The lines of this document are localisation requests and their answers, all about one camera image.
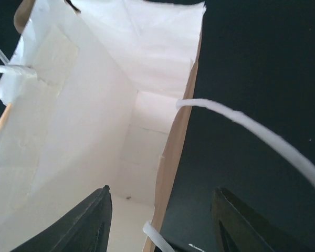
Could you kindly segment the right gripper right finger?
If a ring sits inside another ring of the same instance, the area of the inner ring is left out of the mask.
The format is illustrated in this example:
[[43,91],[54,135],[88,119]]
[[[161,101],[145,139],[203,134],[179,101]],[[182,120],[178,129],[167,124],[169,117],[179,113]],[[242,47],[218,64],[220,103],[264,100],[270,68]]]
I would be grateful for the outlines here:
[[218,251],[309,251],[226,188],[214,189],[211,213]]

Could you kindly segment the brown paper bag white handles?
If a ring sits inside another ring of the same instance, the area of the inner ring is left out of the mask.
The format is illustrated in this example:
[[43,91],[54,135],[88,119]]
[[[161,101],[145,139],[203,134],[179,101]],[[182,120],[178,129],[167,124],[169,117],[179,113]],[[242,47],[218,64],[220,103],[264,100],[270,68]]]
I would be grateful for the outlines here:
[[315,188],[315,165],[240,111],[193,97],[204,2],[24,1],[0,66],[0,251],[110,187],[107,251],[177,251],[161,234],[191,112],[260,138]]

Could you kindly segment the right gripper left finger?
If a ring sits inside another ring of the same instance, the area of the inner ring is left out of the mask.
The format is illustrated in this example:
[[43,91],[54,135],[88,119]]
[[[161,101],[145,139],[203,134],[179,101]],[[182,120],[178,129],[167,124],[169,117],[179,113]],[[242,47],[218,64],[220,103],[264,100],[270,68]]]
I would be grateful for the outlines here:
[[111,220],[112,198],[106,185],[13,251],[107,251]]

